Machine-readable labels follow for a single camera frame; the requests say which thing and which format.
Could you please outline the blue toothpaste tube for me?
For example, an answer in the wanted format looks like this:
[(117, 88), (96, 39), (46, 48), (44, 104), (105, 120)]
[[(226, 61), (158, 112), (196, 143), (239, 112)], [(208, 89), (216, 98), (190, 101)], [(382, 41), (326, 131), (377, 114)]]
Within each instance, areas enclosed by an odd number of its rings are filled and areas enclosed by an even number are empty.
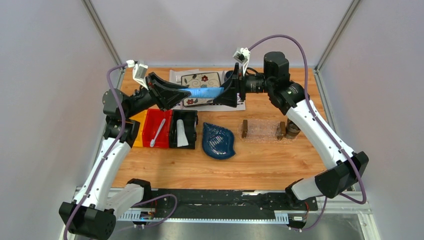
[(183, 88), (182, 91), (189, 92), (190, 98), (215, 99), (224, 92), (224, 88), (223, 87)]

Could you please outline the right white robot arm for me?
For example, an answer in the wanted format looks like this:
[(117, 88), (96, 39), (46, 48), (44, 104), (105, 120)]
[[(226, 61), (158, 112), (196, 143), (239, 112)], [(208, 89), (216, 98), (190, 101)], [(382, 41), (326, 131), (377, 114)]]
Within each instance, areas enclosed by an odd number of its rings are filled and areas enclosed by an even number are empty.
[(263, 57), (263, 73), (246, 75), (250, 60), (246, 48), (236, 50), (231, 76), (224, 82), (223, 93), (214, 100), (217, 104), (235, 107), (247, 93), (267, 93), (273, 106), (288, 118), (290, 124), (310, 141), (323, 161), (326, 170), (316, 176), (303, 178), (285, 188), (285, 203), (299, 209), (306, 199), (325, 196), (333, 199), (355, 183), (363, 185), (362, 175), (369, 162), (365, 152), (348, 146), (317, 111), (307, 93), (307, 86), (290, 78), (289, 61), (280, 51)]

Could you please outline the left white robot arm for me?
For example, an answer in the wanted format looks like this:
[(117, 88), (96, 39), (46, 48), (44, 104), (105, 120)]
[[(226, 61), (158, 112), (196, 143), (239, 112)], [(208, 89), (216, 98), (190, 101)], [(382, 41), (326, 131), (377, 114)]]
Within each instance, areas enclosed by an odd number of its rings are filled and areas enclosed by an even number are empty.
[(132, 95), (111, 87), (102, 97), (106, 129), (97, 159), (80, 191), (70, 202), (63, 202), (59, 215), (65, 224), (63, 239), (69, 234), (107, 240), (117, 219), (135, 204), (148, 207), (153, 194), (148, 183), (132, 179), (114, 196), (109, 192), (115, 176), (138, 135), (140, 123), (131, 117), (156, 105), (170, 110), (191, 93), (183, 86), (165, 81), (154, 72), (148, 74)]

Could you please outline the white toothpaste tube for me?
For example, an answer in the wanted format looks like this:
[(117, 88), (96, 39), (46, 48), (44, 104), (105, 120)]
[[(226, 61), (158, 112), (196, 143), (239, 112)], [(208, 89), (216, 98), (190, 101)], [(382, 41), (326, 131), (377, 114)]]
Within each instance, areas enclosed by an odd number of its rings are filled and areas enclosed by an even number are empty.
[(189, 145), (188, 138), (185, 133), (185, 125), (182, 119), (176, 121), (177, 147), (185, 147)]

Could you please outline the white toothbrush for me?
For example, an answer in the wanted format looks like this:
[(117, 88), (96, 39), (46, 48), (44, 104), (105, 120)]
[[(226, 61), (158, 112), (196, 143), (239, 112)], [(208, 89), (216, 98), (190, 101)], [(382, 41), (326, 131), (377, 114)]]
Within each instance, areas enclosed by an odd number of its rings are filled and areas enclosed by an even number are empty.
[(161, 123), (160, 123), (160, 125), (159, 125), (159, 127), (158, 127), (158, 129), (157, 129), (157, 131), (156, 131), (156, 134), (155, 134), (154, 138), (153, 138), (153, 139), (150, 141), (150, 143), (149, 143), (149, 146), (150, 146), (151, 148), (153, 148), (153, 147), (155, 146), (155, 144), (156, 144), (156, 140), (157, 140), (157, 138), (158, 138), (159, 134), (161, 133), (161, 131), (162, 131), (162, 129), (163, 129), (163, 127), (164, 127), (165, 123), (166, 123), (166, 119), (165, 119), (165, 118), (163, 118), (163, 119), (162, 119), (162, 121), (161, 121)]

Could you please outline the silver fork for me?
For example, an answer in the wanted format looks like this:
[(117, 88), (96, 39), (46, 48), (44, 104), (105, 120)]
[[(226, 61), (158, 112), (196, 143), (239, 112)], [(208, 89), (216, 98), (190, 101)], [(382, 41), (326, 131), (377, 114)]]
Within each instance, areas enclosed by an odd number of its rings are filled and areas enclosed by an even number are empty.
[[(176, 75), (175, 77), (176, 77), (175, 82), (177, 84), (179, 84), (179, 85), (182, 85), (182, 78), (181, 78), (181, 76), (180, 75)], [(182, 110), (184, 108), (184, 101), (181, 100), (178, 105), (179, 105), (179, 108)]]

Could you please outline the white patterned placemat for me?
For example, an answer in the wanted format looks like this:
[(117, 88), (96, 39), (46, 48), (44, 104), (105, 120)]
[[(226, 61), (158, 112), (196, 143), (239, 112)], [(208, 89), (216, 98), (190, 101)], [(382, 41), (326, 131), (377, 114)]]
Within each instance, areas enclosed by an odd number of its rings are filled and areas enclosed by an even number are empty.
[[(190, 74), (198, 74), (198, 73), (208, 73), (208, 72), (218, 72), (221, 79), (221, 85), (224, 83), (224, 75), (226, 73), (225, 70), (220, 71), (211, 71), (211, 70), (200, 70), (200, 69), (192, 69), (186, 71), (169, 71), (169, 81), (175, 84), (176, 83), (176, 75), (190, 75)], [(181, 110), (179, 103), (174, 107), (175, 110)], [(195, 105), (192, 107), (183, 107), (183, 110), (195, 110), (199, 112), (228, 112), (228, 111), (244, 111), (246, 110), (246, 104), (240, 100), (240, 97), (237, 97), (237, 107), (230, 107), (220, 104), (205, 104), (205, 105)]]

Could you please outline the dark blue ceramic mug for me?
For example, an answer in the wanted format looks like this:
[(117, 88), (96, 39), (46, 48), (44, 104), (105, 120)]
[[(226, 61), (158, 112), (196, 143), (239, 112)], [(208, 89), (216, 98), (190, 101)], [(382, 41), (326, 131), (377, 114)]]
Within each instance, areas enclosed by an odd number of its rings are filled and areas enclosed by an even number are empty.
[(233, 70), (229, 70), (229, 71), (227, 71), (226, 73), (225, 73), (225, 75), (224, 75), (224, 82), (226, 83), (226, 82), (228, 82), (228, 81), (230, 81), (231, 79), (232, 79), (232, 77), (233, 77), (233, 73), (234, 73), (234, 71)]

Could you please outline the square floral ceramic plate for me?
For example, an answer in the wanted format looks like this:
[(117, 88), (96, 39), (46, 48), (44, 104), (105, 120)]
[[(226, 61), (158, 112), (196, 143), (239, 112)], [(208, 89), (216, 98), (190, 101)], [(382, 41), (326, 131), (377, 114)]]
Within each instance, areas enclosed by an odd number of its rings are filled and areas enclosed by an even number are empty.
[[(181, 76), (181, 85), (187, 88), (212, 88), (221, 86), (221, 77), (218, 72), (202, 72), (197, 74), (186, 74)], [(196, 105), (211, 105), (212, 98), (186, 98), (183, 101), (184, 107), (194, 107)]]

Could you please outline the red plastic bin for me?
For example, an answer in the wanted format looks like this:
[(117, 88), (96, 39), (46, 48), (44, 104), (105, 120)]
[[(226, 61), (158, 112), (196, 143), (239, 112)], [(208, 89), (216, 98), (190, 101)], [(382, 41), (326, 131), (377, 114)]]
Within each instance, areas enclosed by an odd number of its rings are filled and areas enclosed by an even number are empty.
[(143, 147), (150, 148), (150, 141), (154, 138), (162, 119), (166, 119), (166, 122), (156, 140), (154, 148), (168, 149), (170, 147), (169, 134), (172, 115), (172, 110), (161, 111), (154, 108), (147, 110), (142, 132)]

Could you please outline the black plastic bin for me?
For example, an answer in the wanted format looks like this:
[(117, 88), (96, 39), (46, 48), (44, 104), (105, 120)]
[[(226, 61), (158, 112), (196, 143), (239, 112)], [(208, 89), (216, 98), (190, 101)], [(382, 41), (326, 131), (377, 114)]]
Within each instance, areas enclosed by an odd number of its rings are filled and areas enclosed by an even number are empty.
[(171, 149), (196, 148), (197, 130), (199, 123), (196, 110), (172, 110), (169, 128), (169, 147)]

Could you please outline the yellow plastic bin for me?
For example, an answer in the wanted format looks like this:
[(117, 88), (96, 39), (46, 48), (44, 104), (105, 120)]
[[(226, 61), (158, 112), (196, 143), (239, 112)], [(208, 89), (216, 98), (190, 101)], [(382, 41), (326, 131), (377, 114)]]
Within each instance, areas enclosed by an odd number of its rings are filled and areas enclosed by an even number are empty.
[(130, 118), (131, 120), (134, 120), (140, 123), (137, 137), (134, 141), (133, 147), (137, 147), (137, 148), (143, 147), (143, 129), (144, 129), (144, 124), (147, 117), (147, 112), (148, 112), (147, 110), (144, 110)]

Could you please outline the blue shell-shaped dish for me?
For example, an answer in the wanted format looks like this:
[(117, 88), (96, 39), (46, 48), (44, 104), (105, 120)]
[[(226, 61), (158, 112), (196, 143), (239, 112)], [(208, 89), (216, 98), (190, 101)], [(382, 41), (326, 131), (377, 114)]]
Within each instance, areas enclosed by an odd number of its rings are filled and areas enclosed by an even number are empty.
[(216, 160), (227, 160), (236, 155), (235, 135), (226, 127), (204, 122), (202, 128), (202, 150)]

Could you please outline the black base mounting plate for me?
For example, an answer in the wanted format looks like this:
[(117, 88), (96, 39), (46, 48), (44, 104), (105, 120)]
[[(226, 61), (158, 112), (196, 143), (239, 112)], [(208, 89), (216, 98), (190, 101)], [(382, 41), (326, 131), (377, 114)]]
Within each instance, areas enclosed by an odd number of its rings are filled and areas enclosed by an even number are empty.
[(318, 210), (315, 198), (291, 204), (283, 191), (159, 188), (150, 197), (157, 199), (138, 209), (152, 212), (156, 219), (170, 215), (173, 220), (271, 220), (277, 211), (305, 215)]

